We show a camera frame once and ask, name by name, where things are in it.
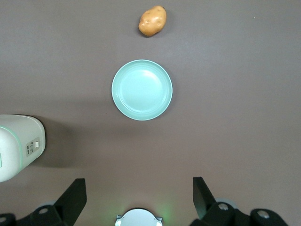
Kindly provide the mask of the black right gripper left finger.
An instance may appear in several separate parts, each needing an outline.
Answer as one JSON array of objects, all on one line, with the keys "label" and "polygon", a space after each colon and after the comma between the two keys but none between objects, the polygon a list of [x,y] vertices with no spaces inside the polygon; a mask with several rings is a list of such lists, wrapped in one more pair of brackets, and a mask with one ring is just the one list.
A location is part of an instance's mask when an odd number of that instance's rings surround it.
[{"label": "black right gripper left finger", "polygon": [[35,210],[36,226],[72,226],[87,203],[86,182],[78,178],[52,205]]}]

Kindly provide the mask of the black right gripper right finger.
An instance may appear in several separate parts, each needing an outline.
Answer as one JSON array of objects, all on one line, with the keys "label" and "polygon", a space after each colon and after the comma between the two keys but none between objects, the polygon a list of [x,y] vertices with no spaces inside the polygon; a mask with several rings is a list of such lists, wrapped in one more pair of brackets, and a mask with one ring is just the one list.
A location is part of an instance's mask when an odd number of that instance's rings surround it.
[{"label": "black right gripper right finger", "polygon": [[202,177],[193,178],[194,226],[250,226],[251,218],[231,204],[215,200]]}]

